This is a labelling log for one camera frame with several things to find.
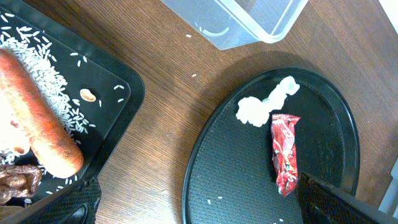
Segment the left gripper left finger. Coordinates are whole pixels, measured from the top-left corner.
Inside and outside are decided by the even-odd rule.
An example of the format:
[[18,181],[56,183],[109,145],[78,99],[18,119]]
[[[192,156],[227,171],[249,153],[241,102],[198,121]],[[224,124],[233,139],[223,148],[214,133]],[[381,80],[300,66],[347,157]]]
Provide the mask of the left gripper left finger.
[[1,223],[94,223],[101,200],[97,178],[80,179]]

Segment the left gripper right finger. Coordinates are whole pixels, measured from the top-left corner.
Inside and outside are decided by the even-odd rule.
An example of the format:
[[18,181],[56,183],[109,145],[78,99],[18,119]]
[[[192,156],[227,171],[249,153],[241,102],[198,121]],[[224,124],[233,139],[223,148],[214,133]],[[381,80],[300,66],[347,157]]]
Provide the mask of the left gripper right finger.
[[295,189],[304,223],[387,224],[397,219],[306,173]]

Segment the orange carrot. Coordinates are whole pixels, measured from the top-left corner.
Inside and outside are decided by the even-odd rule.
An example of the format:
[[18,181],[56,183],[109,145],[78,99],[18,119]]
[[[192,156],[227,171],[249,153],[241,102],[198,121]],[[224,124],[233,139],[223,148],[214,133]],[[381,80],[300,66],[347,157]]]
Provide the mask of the orange carrot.
[[58,178],[76,174],[83,153],[64,130],[21,63],[1,50],[1,92],[16,113],[36,158]]

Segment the brown food scrap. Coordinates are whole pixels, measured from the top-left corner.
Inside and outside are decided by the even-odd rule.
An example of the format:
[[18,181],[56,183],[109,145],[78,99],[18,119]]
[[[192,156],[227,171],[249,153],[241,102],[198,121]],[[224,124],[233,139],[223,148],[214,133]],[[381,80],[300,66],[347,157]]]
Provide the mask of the brown food scrap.
[[1,205],[11,198],[30,198],[37,193],[42,171],[33,165],[1,165]]

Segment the red snack wrapper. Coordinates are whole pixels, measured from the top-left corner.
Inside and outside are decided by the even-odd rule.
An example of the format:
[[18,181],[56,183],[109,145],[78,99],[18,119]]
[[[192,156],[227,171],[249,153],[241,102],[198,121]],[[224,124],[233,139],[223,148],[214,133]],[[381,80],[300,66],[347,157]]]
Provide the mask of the red snack wrapper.
[[299,178],[295,146],[295,125],[299,120],[300,117],[291,114],[272,115],[272,161],[278,192],[283,197],[296,188]]

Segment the white tissue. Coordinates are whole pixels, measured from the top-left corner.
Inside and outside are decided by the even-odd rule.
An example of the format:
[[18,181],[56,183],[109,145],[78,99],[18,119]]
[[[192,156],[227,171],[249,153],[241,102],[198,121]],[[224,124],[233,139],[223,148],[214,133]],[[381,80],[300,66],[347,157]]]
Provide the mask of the white tissue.
[[274,110],[281,110],[286,98],[296,94],[299,88],[300,85],[296,83],[294,77],[285,77],[267,98],[260,100],[249,96],[239,100],[236,118],[243,124],[249,123],[260,128],[267,123],[270,113]]

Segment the rice and nuts pile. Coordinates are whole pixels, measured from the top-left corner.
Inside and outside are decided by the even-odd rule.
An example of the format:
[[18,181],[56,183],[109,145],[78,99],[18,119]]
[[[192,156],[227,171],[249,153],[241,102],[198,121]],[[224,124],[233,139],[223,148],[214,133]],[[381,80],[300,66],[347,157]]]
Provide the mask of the rice and nuts pile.
[[40,200],[95,172],[129,85],[1,11],[1,203]]

